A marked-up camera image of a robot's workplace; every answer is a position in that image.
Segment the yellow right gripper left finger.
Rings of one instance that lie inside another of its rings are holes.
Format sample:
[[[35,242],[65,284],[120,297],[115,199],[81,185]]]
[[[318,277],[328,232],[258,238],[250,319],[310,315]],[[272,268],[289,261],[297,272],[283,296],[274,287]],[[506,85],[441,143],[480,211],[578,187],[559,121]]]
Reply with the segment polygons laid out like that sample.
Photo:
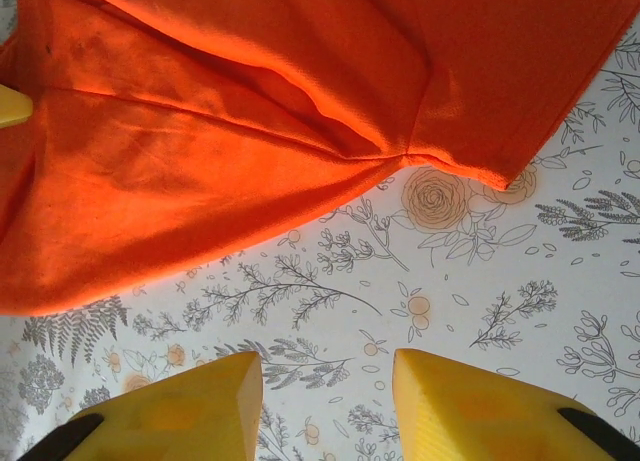
[[[69,460],[252,460],[263,401],[255,352],[216,361],[80,412],[102,423]]]

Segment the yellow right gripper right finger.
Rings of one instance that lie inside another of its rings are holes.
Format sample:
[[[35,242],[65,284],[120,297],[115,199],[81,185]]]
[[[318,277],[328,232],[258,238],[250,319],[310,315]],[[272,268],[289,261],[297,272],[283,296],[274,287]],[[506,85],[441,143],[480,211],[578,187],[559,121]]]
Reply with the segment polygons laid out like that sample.
[[[393,398],[407,460],[597,460],[559,414],[579,402],[415,349],[399,349]]]

